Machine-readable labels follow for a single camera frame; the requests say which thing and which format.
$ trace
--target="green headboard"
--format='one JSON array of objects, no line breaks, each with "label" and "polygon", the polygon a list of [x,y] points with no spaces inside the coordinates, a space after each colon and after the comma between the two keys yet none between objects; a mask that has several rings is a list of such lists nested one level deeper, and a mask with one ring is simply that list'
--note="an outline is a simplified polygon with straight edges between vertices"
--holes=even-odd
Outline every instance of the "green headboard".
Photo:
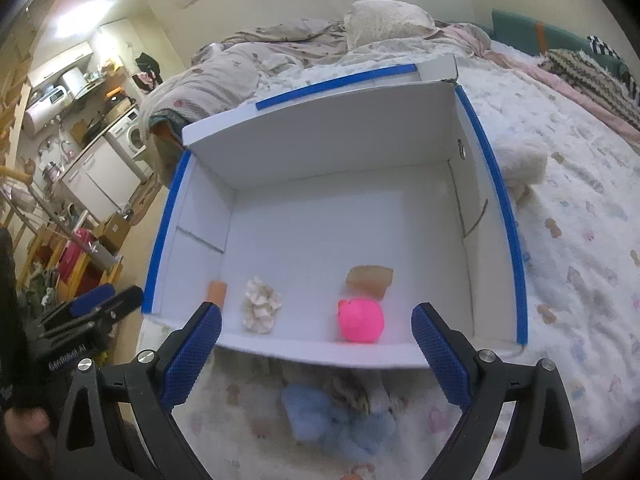
[{"label": "green headboard", "polygon": [[594,53],[586,38],[572,32],[505,10],[494,9],[491,17],[494,22],[493,39],[530,56],[538,56],[551,48],[583,50],[615,77],[620,78],[628,72],[626,65],[620,60]]}]

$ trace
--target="plush toy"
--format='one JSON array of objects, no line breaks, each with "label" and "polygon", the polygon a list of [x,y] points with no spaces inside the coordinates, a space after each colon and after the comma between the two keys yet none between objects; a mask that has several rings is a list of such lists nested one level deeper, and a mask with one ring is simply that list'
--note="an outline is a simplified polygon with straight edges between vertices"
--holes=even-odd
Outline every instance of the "plush toy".
[{"label": "plush toy", "polygon": [[385,316],[379,304],[373,300],[340,300],[338,325],[345,339],[354,343],[373,343],[385,328]]},{"label": "plush toy", "polygon": [[369,462],[396,430],[389,410],[364,415],[337,406],[322,390],[290,384],[282,391],[293,437],[350,462]]}]

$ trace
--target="blue plush toy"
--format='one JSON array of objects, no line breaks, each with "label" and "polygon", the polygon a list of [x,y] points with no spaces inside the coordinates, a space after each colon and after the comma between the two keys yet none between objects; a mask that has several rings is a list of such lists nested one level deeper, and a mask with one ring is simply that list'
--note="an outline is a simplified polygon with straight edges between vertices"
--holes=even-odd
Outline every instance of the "blue plush toy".
[{"label": "blue plush toy", "polygon": [[317,444],[322,451],[351,462],[368,462],[396,430],[389,412],[363,415],[336,406],[316,388],[290,384],[282,391],[282,403],[294,438]]}]

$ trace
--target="pink toy pig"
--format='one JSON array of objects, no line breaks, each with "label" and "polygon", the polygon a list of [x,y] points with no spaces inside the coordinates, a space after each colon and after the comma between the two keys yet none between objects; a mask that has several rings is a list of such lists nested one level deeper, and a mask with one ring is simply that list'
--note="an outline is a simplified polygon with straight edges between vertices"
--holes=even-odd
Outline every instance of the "pink toy pig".
[{"label": "pink toy pig", "polygon": [[374,343],[385,327],[385,316],[379,304],[373,300],[340,300],[338,325],[345,339],[354,343]]}]

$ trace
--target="ceiling light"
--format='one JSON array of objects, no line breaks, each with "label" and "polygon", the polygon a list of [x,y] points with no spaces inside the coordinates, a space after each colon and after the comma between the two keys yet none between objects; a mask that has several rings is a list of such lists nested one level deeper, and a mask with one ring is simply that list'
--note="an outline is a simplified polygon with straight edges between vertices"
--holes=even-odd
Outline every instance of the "ceiling light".
[{"label": "ceiling light", "polygon": [[112,5],[109,0],[91,0],[76,6],[58,19],[57,37],[66,38],[89,32],[98,25]]}]

